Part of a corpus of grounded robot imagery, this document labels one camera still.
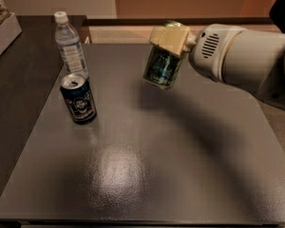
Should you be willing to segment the white gripper with vents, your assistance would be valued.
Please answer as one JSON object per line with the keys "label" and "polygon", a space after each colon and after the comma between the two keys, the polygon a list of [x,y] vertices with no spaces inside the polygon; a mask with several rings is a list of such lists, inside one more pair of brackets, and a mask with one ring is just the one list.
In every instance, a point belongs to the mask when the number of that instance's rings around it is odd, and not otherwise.
{"label": "white gripper with vents", "polygon": [[[244,28],[213,24],[204,28],[197,36],[197,43],[189,54],[189,63],[201,76],[215,82],[223,82],[222,66],[228,48]],[[189,52],[187,40],[190,28],[186,26],[153,27],[149,42],[175,56]]]}

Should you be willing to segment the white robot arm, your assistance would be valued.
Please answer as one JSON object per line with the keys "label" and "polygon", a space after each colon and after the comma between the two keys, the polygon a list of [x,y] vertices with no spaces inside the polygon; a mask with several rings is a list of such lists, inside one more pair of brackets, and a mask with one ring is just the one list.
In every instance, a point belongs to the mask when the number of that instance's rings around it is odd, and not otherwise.
{"label": "white robot arm", "polygon": [[143,78],[169,89],[187,59],[199,75],[285,110],[285,0],[275,2],[271,18],[279,33],[212,24],[194,34],[177,21],[167,21],[151,32],[153,47]]}

